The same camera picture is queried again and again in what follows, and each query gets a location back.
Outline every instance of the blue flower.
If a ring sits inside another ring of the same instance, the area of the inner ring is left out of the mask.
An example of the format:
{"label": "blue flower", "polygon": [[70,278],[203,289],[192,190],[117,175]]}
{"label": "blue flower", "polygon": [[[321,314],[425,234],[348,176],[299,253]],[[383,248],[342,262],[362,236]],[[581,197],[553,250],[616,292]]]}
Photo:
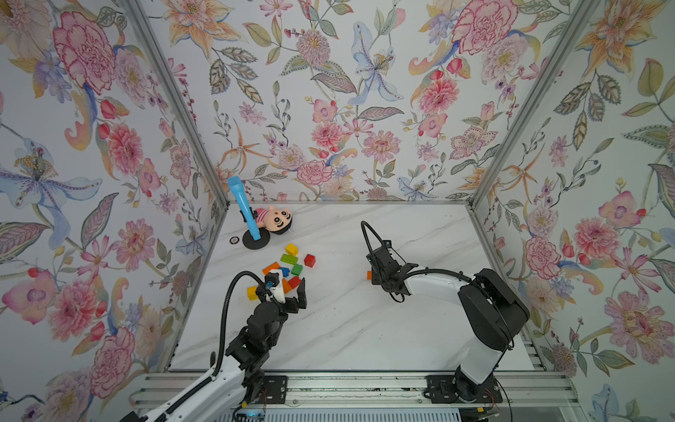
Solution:
{"label": "blue flower", "polygon": [[387,101],[396,101],[403,99],[402,95],[396,92],[396,87],[384,81],[382,76],[394,64],[394,49],[391,47],[385,52],[380,50],[371,60],[370,52],[373,44],[371,31],[363,22],[354,24],[354,44],[352,44],[352,54],[356,60],[356,74],[363,78],[363,90],[361,93],[348,101],[351,105],[362,105],[368,98],[371,89],[377,89]]}
{"label": "blue flower", "polygon": [[195,252],[200,255],[205,255],[207,252],[202,246],[202,242],[206,239],[208,231],[209,227],[207,226],[202,234],[197,236],[197,229],[194,226],[190,226],[190,235],[188,236],[190,241],[188,242],[185,239],[178,240],[178,243],[175,244],[175,249],[178,252],[182,252],[184,255]]}
{"label": "blue flower", "polygon": [[68,198],[76,201],[89,199],[99,191],[101,179],[74,178],[67,182],[52,180],[58,176],[47,148],[30,139],[24,140],[26,149],[14,152],[14,163],[25,174],[15,174],[0,165],[0,192],[9,197],[15,208],[27,204],[42,205],[54,218],[54,230],[49,238],[49,248],[56,249],[70,233],[70,224],[61,212]]}

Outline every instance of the pink carnation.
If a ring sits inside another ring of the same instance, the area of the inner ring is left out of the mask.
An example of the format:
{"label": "pink carnation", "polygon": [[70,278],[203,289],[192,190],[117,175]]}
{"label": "pink carnation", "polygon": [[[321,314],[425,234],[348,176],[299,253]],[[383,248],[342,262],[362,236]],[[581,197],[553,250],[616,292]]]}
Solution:
{"label": "pink carnation", "polygon": [[574,234],[579,250],[591,258],[608,258],[619,247],[619,233],[602,219],[584,218]]}
{"label": "pink carnation", "polygon": [[322,184],[333,176],[333,168],[326,166],[324,161],[312,160],[300,166],[298,179],[307,184]]}
{"label": "pink carnation", "polygon": [[131,368],[135,347],[134,335],[126,327],[119,328],[114,336],[105,337],[90,372],[91,392],[95,396],[106,398],[122,384]]}
{"label": "pink carnation", "polygon": [[512,0],[471,0],[452,31],[452,42],[460,42],[460,54],[474,55],[504,38],[517,16]]}
{"label": "pink carnation", "polygon": [[560,254],[556,246],[544,238],[535,236],[525,244],[527,263],[540,278],[550,280],[560,273]]}

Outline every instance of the lego brick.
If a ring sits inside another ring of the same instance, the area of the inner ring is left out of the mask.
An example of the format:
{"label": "lego brick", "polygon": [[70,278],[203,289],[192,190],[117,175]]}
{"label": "lego brick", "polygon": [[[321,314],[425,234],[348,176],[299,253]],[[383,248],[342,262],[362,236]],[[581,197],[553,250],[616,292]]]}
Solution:
{"label": "lego brick", "polygon": [[314,255],[307,254],[307,256],[304,258],[304,264],[307,267],[313,268],[316,262],[317,258]]}
{"label": "lego brick", "polygon": [[285,263],[290,264],[290,265],[295,265],[295,264],[298,263],[298,258],[292,257],[292,256],[287,255],[287,254],[283,254],[281,256],[281,262],[285,262]]}
{"label": "lego brick", "polygon": [[299,277],[293,277],[288,283],[291,286],[291,288],[296,288],[300,285],[302,280]]}
{"label": "lego brick", "polygon": [[298,247],[292,243],[289,243],[288,246],[286,247],[286,253],[294,257],[298,254]]}
{"label": "lego brick", "polygon": [[258,286],[252,286],[246,289],[246,295],[248,296],[249,300],[258,300],[258,295],[255,294],[255,290],[258,288]]}
{"label": "lego brick", "polygon": [[270,265],[269,267],[265,268],[265,269],[263,270],[263,274],[267,275],[267,273],[269,273],[269,272],[272,271],[273,269],[279,269],[279,263],[275,262],[274,264],[272,264],[272,265]]}

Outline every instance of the round black base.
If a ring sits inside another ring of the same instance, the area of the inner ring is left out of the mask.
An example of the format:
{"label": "round black base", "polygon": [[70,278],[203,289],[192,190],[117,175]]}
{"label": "round black base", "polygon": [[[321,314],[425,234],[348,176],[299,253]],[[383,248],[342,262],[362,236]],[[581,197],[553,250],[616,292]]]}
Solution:
{"label": "round black base", "polygon": [[251,232],[248,230],[244,235],[242,236],[242,243],[246,248],[249,249],[260,249],[264,248],[267,246],[269,243],[269,232],[267,229],[259,229],[260,230],[260,240],[253,240],[253,236],[251,236]]}

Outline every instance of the orange lily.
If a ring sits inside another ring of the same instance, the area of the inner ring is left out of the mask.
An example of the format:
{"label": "orange lily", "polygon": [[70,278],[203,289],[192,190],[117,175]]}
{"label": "orange lily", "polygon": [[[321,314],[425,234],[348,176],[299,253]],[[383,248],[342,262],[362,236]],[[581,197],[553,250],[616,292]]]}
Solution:
{"label": "orange lily", "polygon": [[529,163],[527,165],[527,167],[525,167],[525,169],[521,169],[517,165],[510,165],[507,168],[505,168],[504,170],[502,170],[503,172],[505,172],[506,170],[511,169],[511,176],[515,176],[515,178],[513,180],[511,180],[510,182],[506,182],[506,184],[509,184],[509,183],[513,183],[513,184],[511,186],[507,187],[506,189],[502,189],[502,191],[515,188],[516,186],[518,186],[518,184],[522,180],[522,184],[525,187],[525,196],[527,196],[527,201],[529,201],[530,204],[531,204],[532,200],[530,199],[530,192],[527,190],[527,180],[530,179],[534,183],[537,183],[537,181],[532,176],[530,176],[527,171],[530,170],[530,168],[532,168],[532,166],[537,162],[537,159],[539,158],[539,156],[541,155],[541,152],[543,150],[544,150],[544,148],[542,147],[541,150],[539,150],[539,154],[537,154],[535,159],[532,160],[532,162]]}
{"label": "orange lily", "polygon": [[253,155],[257,155],[258,157],[263,157],[263,158],[269,158],[269,157],[266,156],[266,155],[262,155],[260,153],[257,153],[257,152],[255,152],[251,149],[252,147],[255,147],[256,145],[260,145],[259,143],[258,144],[244,145],[244,138],[242,138],[242,131],[241,131],[241,129],[239,129],[239,124],[236,121],[234,122],[234,124],[237,126],[237,133],[239,134],[239,146],[237,146],[236,148],[233,148],[229,151],[226,151],[223,154],[223,158],[220,160],[220,163],[218,163],[216,166],[220,166],[225,161],[227,156],[230,155],[230,154],[232,154],[233,157],[236,157],[237,154],[241,154],[242,159],[243,159],[242,169],[239,170],[239,174],[241,174],[244,171],[244,168],[246,167],[246,153],[251,153]]}

